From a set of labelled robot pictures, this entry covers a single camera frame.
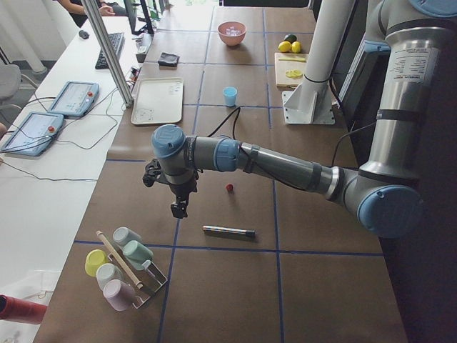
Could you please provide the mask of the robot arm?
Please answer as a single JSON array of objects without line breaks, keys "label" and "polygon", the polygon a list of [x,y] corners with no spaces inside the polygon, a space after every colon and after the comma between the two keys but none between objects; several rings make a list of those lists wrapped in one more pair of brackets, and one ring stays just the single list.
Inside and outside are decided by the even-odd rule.
[{"label": "robot arm", "polygon": [[439,55],[456,34],[454,1],[372,1],[366,41],[390,49],[368,161],[358,170],[322,166],[235,139],[187,136],[173,124],[151,137],[154,159],[143,182],[166,184],[171,211],[186,217],[198,172],[241,169],[294,189],[322,194],[370,232],[396,238],[417,227],[423,201],[414,189],[414,159]]}]

